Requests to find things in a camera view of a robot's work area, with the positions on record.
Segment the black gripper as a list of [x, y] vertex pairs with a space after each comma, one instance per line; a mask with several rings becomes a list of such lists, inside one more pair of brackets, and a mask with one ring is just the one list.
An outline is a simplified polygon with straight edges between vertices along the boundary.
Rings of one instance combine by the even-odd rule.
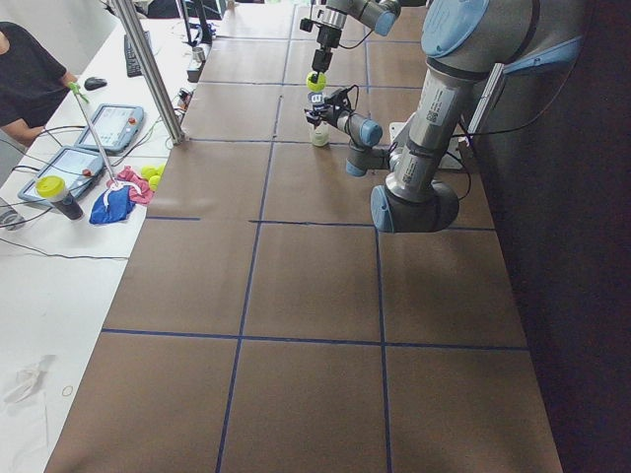
[[320, 126], [323, 123], [336, 126], [340, 115], [340, 107], [335, 103], [313, 104], [311, 108], [305, 108], [305, 117], [312, 126]]
[[317, 43], [318, 49], [315, 51], [312, 62], [312, 70], [318, 73], [325, 73], [330, 66], [332, 50], [339, 46], [341, 39], [341, 29], [321, 25], [318, 27]]

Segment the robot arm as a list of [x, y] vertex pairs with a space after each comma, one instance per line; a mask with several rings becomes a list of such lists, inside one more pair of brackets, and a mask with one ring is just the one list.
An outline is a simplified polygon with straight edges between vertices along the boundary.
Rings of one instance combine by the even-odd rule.
[[422, 28], [427, 72], [414, 113], [391, 147], [379, 124], [351, 108], [346, 90], [310, 95], [307, 122], [347, 134], [346, 170], [362, 176], [388, 169], [371, 193], [375, 227], [383, 233], [431, 233], [456, 218], [456, 194], [434, 178], [474, 86], [496, 64], [508, 72], [550, 68], [580, 50], [584, 1], [433, 1]]
[[333, 50], [340, 46], [343, 28], [348, 17], [351, 17], [380, 36], [386, 36], [398, 19], [401, 6], [398, 1], [327, 1], [317, 11], [315, 17], [309, 19], [318, 27], [317, 43], [312, 62], [312, 70], [325, 73], [330, 65]]

